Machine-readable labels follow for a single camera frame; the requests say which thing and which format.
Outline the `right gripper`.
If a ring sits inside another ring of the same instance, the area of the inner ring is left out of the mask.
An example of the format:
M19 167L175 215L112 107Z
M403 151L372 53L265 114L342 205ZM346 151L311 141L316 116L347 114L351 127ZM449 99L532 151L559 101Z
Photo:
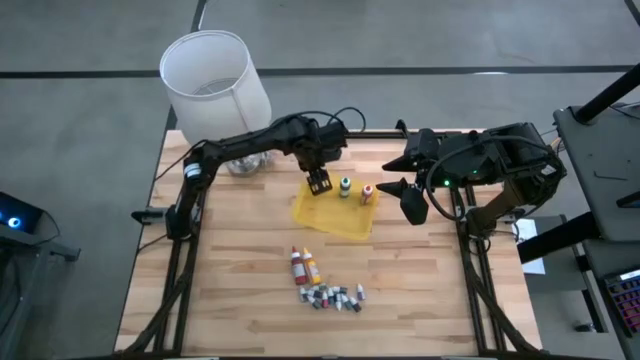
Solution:
M438 135L432 129L420 129L408 136L404 154L384 164L382 169L389 172L415 172L426 168L428 164L437 160L439 146ZM376 185L380 192L396 198L401 198L408 187L405 178Z

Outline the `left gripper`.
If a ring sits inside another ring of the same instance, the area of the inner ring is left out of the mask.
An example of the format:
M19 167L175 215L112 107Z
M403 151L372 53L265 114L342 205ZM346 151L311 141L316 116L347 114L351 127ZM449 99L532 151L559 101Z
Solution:
M322 127L314 124L294 125L294 155L300 169L309 172L307 182L313 195L328 192L333 188L329 173L323 168L328 162L323 132Z

